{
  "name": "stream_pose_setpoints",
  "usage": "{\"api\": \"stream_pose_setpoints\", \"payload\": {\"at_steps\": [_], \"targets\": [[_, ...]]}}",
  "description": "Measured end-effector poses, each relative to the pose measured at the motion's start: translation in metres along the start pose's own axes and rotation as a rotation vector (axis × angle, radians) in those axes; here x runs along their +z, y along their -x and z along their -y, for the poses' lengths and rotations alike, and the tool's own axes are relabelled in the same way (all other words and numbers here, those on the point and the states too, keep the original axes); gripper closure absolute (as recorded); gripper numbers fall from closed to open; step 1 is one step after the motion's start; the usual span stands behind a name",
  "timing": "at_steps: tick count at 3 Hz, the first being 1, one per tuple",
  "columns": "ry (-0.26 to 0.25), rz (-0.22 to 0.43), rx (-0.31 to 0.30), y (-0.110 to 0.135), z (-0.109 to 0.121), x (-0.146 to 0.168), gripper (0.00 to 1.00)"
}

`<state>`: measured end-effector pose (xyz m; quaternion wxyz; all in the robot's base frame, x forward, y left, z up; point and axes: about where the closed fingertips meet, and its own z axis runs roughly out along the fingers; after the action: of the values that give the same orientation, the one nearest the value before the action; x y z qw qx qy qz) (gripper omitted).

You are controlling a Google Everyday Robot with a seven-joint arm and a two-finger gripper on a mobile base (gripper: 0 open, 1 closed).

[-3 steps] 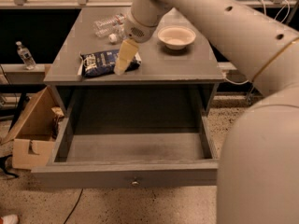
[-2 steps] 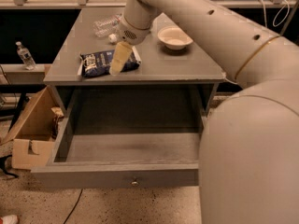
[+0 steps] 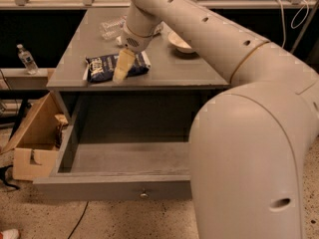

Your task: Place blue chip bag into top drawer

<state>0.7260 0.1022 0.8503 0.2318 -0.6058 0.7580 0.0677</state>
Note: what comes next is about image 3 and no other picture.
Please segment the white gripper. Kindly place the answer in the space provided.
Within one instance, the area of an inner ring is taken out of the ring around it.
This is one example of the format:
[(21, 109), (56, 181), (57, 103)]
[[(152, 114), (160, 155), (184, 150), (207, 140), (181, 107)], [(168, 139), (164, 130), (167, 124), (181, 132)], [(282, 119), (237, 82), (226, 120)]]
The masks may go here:
[(125, 48), (119, 52), (116, 68), (114, 70), (113, 81), (122, 82), (128, 75), (129, 70), (135, 62), (136, 55), (144, 51), (151, 42), (155, 25), (141, 24), (134, 25), (126, 23), (121, 34), (121, 41)]

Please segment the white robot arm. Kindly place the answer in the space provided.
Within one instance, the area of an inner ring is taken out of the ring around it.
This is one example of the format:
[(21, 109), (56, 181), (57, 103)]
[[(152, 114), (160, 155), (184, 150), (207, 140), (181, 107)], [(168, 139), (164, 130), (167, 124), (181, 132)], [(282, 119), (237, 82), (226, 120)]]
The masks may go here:
[(317, 73), (190, 0), (131, 0), (122, 43), (144, 50), (165, 22), (231, 88), (197, 113), (190, 187), (200, 239), (306, 239), (304, 156), (319, 133)]

